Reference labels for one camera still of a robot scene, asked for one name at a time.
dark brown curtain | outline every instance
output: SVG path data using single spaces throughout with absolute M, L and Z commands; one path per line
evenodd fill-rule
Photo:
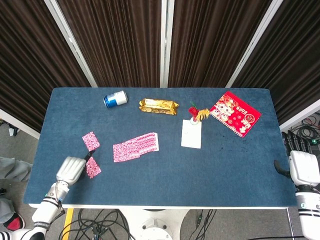
M 232 87 L 270 89 L 280 124 L 320 99 L 320 1 L 285 0 Z
M 269 0 L 175 0 L 169 87 L 225 87 Z
M 159 87 L 161 0 L 58 0 L 99 87 Z
M 53 88 L 90 87 L 42 0 L 0 1 L 0 108 L 40 132 Z

blue felt tablecloth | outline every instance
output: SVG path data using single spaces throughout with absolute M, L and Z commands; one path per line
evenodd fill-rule
M 106 108 L 107 94 L 124 90 L 128 103 Z M 193 101 L 211 108 L 230 90 L 262 116 L 241 138 L 210 116 L 202 122 L 201 149 L 181 147 L 182 122 Z M 177 115 L 139 110 L 143 98 L 173 100 Z M 84 158 L 82 136 L 94 131 L 94 153 L 102 173 L 70 188 L 64 204 L 184 207 L 294 206 L 295 189 L 273 165 L 289 169 L 267 89 L 257 88 L 55 88 L 45 115 L 32 173 L 24 195 L 40 203 L 67 156 Z M 113 162 L 113 145 L 158 133 L 159 151 Z

blue can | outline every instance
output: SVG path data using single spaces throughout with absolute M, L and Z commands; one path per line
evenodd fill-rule
M 128 98 L 125 91 L 118 91 L 105 96 L 103 102 L 107 108 L 112 108 L 127 103 Z

gray pants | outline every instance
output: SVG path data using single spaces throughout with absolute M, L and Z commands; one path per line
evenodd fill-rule
M 12 201 L 0 197 L 0 224 L 7 222 L 15 213 Z
M 0 179 L 12 179 L 16 182 L 27 181 L 32 164 L 0 156 Z

pink patterned paper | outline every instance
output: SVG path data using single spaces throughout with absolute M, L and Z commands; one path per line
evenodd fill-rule
M 150 132 L 113 145 L 113 161 L 115 163 L 125 162 L 154 151 L 159 151 L 158 134 Z
M 100 143 L 96 137 L 96 135 L 94 134 L 93 131 L 89 132 L 88 134 L 84 135 L 82 137 L 84 144 L 86 145 L 86 147 L 88 148 L 89 152 L 91 150 L 94 150 L 98 147 L 100 147 Z
M 93 157 L 90 157 L 85 165 L 86 165 L 86 174 L 88 174 L 89 178 L 92 179 L 95 176 L 97 176 L 99 173 L 101 173 L 101 169 Z

